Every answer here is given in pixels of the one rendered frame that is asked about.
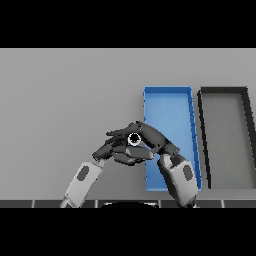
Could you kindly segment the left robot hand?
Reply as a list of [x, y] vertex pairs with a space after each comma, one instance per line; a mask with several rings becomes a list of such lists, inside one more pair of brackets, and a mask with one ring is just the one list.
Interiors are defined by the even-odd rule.
[[131, 146], [128, 144], [127, 139], [124, 137], [108, 139], [92, 154], [92, 157], [98, 162], [113, 158], [115, 162], [128, 166], [134, 166], [154, 158], [154, 153], [151, 150], [142, 147], [140, 144], [138, 146]]

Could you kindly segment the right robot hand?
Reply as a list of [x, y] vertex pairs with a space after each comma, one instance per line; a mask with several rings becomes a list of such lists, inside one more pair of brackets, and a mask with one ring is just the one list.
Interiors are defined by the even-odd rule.
[[180, 149], [160, 131], [141, 121], [132, 122], [126, 128], [107, 132], [106, 135], [127, 139], [131, 133], [137, 133], [142, 141], [153, 149], [154, 153], [169, 154], [171, 157], [176, 157], [179, 154]]

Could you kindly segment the blue pipe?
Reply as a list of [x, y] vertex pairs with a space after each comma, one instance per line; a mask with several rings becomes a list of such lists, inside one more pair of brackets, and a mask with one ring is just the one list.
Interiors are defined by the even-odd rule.
[[138, 146], [141, 142], [141, 137], [138, 133], [131, 133], [128, 136], [127, 141], [128, 141], [128, 144], [131, 146]]

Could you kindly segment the blue bin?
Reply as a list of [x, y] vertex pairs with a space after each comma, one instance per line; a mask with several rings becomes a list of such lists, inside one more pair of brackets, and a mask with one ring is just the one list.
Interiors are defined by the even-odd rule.
[[198, 189], [202, 188], [200, 159], [190, 86], [145, 86], [144, 122], [180, 148], [193, 166]]

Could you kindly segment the dark grey bin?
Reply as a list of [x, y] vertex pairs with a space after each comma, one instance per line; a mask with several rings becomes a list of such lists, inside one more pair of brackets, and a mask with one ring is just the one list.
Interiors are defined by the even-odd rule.
[[197, 93], [209, 189], [256, 189], [256, 130], [247, 87]]

